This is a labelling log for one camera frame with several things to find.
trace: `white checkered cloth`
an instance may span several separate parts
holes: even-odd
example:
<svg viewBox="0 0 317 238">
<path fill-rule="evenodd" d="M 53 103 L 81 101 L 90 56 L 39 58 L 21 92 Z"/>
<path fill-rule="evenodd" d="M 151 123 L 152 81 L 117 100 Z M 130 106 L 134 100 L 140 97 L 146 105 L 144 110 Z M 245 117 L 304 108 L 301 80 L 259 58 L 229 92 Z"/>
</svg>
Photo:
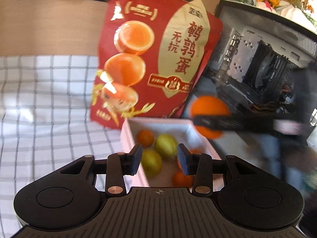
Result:
<svg viewBox="0 0 317 238">
<path fill-rule="evenodd" d="M 97 66 L 91 56 L 0 57 L 1 238 L 21 228 L 13 199 L 22 187 L 83 155 L 122 151 L 120 131 L 89 120 Z M 104 190 L 105 176 L 96 188 Z"/>
</svg>

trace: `wooden surface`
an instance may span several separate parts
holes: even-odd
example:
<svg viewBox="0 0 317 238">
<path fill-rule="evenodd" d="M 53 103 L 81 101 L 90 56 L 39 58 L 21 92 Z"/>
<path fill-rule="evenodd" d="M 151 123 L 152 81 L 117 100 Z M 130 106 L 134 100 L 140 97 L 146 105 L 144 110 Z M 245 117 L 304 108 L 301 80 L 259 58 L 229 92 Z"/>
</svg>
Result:
<svg viewBox="0 0 317 238">
<path fill-rule="evenodd" d="M 211 13 L 219 0 L 202 0 Z M 97 55 L 107 3 L 0 0 L 0 56 Z"/>
</svg>

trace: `green lemon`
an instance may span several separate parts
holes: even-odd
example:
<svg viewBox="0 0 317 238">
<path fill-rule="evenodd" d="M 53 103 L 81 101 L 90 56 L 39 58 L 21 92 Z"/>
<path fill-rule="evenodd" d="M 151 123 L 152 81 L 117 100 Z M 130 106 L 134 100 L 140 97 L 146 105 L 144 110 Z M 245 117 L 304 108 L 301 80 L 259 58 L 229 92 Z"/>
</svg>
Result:
<svg viewBox="0 0 317 238">
<path fill-rule="evenodd" d="M 143 150 L 141 163 L 147 178 L 153 178 L 162 170 L 162 158 L 154 149 Z"/>
<path fill-rule="evenodd" d="M 167 133 L 159 135 L 155 140 L 155 150 L 163 159 L 174 160 L 177 157 L 177 140 Z"/>
</svg>

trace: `ribbed black surface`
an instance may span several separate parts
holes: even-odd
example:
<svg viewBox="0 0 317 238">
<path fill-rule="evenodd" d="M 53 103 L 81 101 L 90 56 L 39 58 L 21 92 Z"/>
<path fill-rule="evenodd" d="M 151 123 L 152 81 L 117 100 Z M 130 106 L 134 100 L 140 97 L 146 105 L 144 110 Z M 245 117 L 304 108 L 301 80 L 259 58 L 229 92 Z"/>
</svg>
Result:
<svg viewBox="0 0 317 238">
<path fill-rule="evenodd" d="M 226 220 L 208 198 L 186 188 L 133 188 L 129 195 L 111 198 L 90 222 L 66 231 L 38 231 L 28 226 L 15 238 L 300 238 L 295 228 L 275 232 L 250 231 Z"/>
</svg>

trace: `red snack bag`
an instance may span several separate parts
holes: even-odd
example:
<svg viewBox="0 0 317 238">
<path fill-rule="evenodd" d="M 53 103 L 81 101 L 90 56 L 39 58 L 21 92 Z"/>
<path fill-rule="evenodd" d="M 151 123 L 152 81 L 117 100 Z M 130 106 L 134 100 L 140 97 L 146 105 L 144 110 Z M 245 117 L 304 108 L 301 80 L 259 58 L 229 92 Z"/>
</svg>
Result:
<svg viewBox="0 0 317 238">
<path fill-rule="evenodd" d="M 99 42 L 91 119 L 121 128 L 170 117 L 185 102 L 222 31 L 201 0 L 110 0 Z"/>
</svg>

